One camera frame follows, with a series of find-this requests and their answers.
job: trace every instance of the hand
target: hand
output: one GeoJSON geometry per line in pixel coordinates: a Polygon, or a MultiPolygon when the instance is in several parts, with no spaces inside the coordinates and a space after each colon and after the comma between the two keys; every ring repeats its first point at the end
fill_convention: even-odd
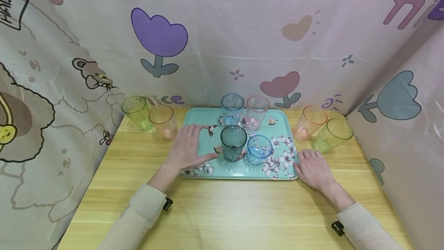
{"type": "Polygon", "coordinates": [[[339,212],[355,203],[347,191],[336,182],[330,167],[319,151],[303,150],[298,153],[298,158],[299,164],[294,162],[293,167],[299,179],[324,194],[339,212]]]}
{"type": "Polygon", "coordinates": [[[216,153],[205,154],[204,156],[197,155],[199,132],[203,128],[203,125],[187,125],[181,128],[168,154],[165,165],[181,172],[217,158],[216,153]]]}
{"type": "Polygon", "coordinates": [[[299,178],[307,185],[324,192],[336,180],[319,151],[303,150],[298,153],[299,164],[293,163],[299,178]]]}
{"type": "Polygon", "coordinates": [[[197,155],[199,132],[203,128],[202,125],[187,125],[179,130],[166,161],[148,182],[149,186],[165,193],[181,171],[217,158],[216,153],[197,155]]]}

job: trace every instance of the wooden table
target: wooden table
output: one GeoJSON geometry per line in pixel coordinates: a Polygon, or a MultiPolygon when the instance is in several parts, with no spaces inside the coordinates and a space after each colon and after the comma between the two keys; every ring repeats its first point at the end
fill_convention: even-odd
{"type": "MultiPolygon", "coordinates": [[[[175,109],[178,127],[188,109],[175,109]]],[[[290,125],[300,111],[286,110],[290,125]]],[[[330,118],[343,118],[329,112],[330,118]]],[[[295,140],[298,150],[310,142],[295,140]]],[[[77,210],[59,250],[93,250],[130,197],[165,160],[173,142],[125,118],[77,210]]],[[[355,138],[325,154],[336,179],[408,250],[414,249],[355,138]]],[[[139,249],[272,250],[354,249],[330,224],[336,211],[317,191],[296,181],[192,180],[178,177],[162,212],[139,249]]]]}

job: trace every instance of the black clip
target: black clip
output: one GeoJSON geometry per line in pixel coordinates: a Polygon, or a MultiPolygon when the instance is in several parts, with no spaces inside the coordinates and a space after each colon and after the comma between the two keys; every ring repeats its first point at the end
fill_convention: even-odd
{"type": "Polygon", "coordinates": [[[332,229],[338,234],[338,236],[344,235],[344,225],[341,222],[336,221],[332,224],[332,229]]]}
{"type": "Polygon", "coordinates": [[[172,204],[173,204],[173,200],[171,200],[170,198],[166,198],[166,202],[163,206],[163,210],[167,211],[172,204]]]}

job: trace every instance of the drinking glass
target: drinking glass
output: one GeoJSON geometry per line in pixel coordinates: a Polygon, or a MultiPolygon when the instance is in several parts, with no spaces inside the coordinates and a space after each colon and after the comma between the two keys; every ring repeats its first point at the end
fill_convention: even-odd
{"type": "Polygon", "coordinates": [[[325,154],[353,137],[352,127],[344,120],[329,119],[313,141],[313,148],[325,154]]]}
{"type": "Polygon", "coordinates": [[[230,162],[234,162],[247,141],[247,133],[238,125],[228,125],[221,132],[223,156],[230,162]]]}
{"type": "Polygon", "coordinates": [[[272,144],[268,138],[262,135],[252,136],[247,144],[247,160],[252,165],[259,165],[271,155],[272,144]]]}
{"type": "Polygon", "coordinates": [[[132,96],[125,99],[120,106],[122,111],[140,130],[149,131],[153,125],[148,119],[148,103],[144,97],[132,96]]]}
{"type": "Polygon", "coordinates": [[[327,118],[327,113],[321,109],[321,107],[312,105],[305,107],[294,128],[294,137],[301,141],[307,140],[307,138],[325,124],[327,118]]]}
{"type": "Polygon", "coordinates": [[[221,103],[225,125],[237,125],[242,115],[244,99],[235,93],[229,93],[222,98],[221,103]]]}
{"type": "Polygon", "coordinates": [[[176,138],[177,125],[171,106],[162,104],[154,107],[151,109],[148,118],[161,136],[163,136],[163,139],[171,141],[176,138]]]}
{"type": "Polygon", "coordinates": [[[254,95],[247,99],[247,115],[245,126],[249,130],[257,130],[270,108],[270,102],[263,96],[254,95]]]}

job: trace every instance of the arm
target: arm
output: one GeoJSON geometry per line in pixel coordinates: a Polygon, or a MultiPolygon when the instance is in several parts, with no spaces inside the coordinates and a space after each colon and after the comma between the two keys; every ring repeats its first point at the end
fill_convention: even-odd
{"type": "Polygon", "coordinates": [[[97,250],[134,250],[151,229],[166,202],[166,191],[184,169],[215,159],[217,154],[197,155],[199,125],[181,128],[166,161],[148,183],[143,184],[129,200],[122,216],[102,240],[97,250]]]}
{"type": "Polygon", "coordinates": [[[345,235],[357,250],[402,250],[376,218],[336,182],[321,153],[303,150],[298,158],[300,164],[293,166],[299,178],[318,189],[339,211],[345,235]]]}

